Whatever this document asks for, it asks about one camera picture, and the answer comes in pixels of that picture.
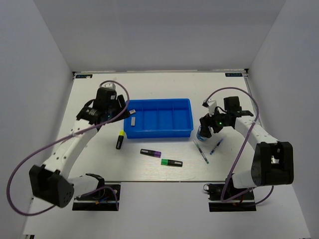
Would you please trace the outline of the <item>round blue white tape tin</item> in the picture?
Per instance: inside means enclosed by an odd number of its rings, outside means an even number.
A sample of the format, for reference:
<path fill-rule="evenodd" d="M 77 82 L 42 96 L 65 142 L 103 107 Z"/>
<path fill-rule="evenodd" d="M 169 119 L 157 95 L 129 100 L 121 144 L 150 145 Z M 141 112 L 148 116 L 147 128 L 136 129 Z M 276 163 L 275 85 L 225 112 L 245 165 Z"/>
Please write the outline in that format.
<path fill-rule="evenodd" d="M 198 127 L 198 130 L 196 133 L 196 137 L 198 140 L 206 141 L 206 140 L 210 139 L 211 136 L 212 136 L 211 128 L 209 126 L 207 126 L 207 127 L 199 126 Z"/>

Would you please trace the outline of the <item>yellow cap black highlighter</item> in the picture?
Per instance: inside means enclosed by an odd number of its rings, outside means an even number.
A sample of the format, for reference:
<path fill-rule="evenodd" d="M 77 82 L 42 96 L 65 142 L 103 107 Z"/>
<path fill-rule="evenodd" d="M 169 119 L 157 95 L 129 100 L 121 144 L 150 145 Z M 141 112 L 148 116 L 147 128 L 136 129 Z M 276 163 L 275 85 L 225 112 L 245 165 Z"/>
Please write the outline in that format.
<path fill-rule="evenodd" d="M 121 149 L 124 137 L 125 137 L 125 132 L 123 130 L 121 130 L 119 135 L 118 135 L 118 139 L 117 139 L 117 143 L 116 143 L 116 149 L 118 149 L 118 150 Z"/>

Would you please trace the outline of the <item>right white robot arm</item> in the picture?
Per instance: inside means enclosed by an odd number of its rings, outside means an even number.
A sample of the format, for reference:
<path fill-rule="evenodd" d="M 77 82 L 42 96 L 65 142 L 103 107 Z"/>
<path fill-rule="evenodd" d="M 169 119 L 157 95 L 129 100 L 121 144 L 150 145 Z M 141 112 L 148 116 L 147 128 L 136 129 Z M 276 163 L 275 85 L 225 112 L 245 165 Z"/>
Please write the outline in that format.
<path fill-rule="evenodd" d="M 238 97 L 224 99 L 224 109 L 219 110 L 216 101 L 203 103 L 208 113 L 200 118 L 199 136 L 210 138 L 224 127 L 232 127 L 254 149 L 250 169 L 232 175 L 226 184 L 226 195 L 232 199 L 243 193 L 243 188 L 289 185 L 294 180 L 293 146 L 272 137 L 259 124 L 254 115 L 243 110 Z"/>

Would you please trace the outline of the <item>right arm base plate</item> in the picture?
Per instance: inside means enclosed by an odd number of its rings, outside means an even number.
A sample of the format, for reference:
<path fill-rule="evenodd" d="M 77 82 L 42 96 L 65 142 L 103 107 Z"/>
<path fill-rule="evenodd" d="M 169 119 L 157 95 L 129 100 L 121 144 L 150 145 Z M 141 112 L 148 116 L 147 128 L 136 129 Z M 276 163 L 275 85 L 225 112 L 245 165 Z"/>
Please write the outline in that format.
<path fill-rule="evenodd" d="M 206 183 L 203 191 L 208 195 L 209 211 L 221 212 L 255 212 L 255 197 L 252 191 L 243 193 L 244 189 L 236 189 L 229 184 L 221 200 L 224 183 Z"/>

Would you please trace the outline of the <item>grey eraser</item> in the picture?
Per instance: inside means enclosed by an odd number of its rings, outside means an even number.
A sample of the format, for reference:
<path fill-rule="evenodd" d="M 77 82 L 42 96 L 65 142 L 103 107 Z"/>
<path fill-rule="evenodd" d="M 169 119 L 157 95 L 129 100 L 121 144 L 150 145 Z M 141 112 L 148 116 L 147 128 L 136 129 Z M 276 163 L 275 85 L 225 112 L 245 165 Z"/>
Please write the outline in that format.
<path fill-rule="evenodd" d="M 132 117 L 131 118 L 131 126 L 135 126 L 136 125 L 136 118 Z"/>

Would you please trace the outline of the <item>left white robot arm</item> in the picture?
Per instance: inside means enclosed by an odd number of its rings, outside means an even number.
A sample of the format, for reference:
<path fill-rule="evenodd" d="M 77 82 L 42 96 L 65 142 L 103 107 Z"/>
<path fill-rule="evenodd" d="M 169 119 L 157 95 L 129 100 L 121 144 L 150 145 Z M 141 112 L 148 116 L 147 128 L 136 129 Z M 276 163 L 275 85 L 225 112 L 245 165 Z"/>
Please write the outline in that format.
<path fill-rule="evenodd" d="M 104 178 L 87 173 L 70 178 L 70 171 L 88 142 L 102 125 L 120 121 L 130 115 L 123 95 L 118 95 L 114 83 L 99 87 L 95 99 L 88 101 L 76 116 L 71 138 L 64 139 L 41 166 L 29 171 L 33 195 L 60 208 L 74 197 L 91 195 L 99 199 L 105 194 Z"/>

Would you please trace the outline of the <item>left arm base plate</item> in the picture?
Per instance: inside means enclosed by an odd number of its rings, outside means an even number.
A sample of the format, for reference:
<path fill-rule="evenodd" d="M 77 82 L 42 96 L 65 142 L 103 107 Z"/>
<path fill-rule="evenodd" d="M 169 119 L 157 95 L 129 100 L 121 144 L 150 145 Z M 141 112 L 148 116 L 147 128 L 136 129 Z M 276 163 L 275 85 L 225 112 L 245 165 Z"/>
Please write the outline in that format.
<path fill-rule="evenodd" d="M 121 184 L 106 184 L 107 188 L 92 195 L 76 197 L 73 201 L 73 211 L 112 212 L 120 206 Z"/>

